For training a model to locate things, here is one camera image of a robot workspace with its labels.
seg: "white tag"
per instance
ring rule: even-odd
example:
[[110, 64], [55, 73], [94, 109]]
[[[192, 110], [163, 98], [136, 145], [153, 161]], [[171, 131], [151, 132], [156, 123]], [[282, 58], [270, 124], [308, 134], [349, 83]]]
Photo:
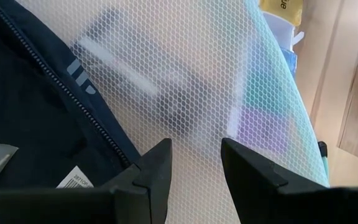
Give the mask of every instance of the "white tag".
[[56, 188], [77, 188], [77, 187], [93, 187], [93, 184], [85, 176], [84, 173], [75, 166], [74, 169], [60, 182]]

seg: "wooden floor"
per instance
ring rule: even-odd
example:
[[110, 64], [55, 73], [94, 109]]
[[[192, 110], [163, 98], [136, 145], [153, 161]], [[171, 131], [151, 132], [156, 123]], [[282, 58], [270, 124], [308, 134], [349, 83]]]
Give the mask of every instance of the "wooden floor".
[[333, 186], [358, 185], [358, 1], [304, 0], [296, 83]]

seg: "hexagonal mesh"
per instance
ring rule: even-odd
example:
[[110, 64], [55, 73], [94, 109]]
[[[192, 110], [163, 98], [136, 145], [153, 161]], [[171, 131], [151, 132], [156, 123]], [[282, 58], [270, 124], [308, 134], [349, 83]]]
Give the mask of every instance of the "hexagonal mesh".
[[141, 153], [173, 139], [167, 223], [236, 223], [232, 137], [328, 185], [316, 138], [255, 1], [20, 0], [81, 60]]

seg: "yellow bottle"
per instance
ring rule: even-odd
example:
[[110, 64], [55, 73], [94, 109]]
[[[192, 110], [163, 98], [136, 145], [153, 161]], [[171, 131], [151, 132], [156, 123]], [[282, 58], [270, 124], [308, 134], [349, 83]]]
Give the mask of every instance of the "yellow bottle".
[[286, 19], [294, 26], [301, 24], [303, 0], [260, 0], [259, 7], [265, 12]]

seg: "clothing label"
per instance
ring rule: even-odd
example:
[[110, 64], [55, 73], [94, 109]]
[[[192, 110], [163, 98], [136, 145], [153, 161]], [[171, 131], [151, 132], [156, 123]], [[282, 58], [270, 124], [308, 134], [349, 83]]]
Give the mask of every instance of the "clothing label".
[[93, 187], [84, 173], [75, 166], [74, 169], [60, 182], [57, 188]]

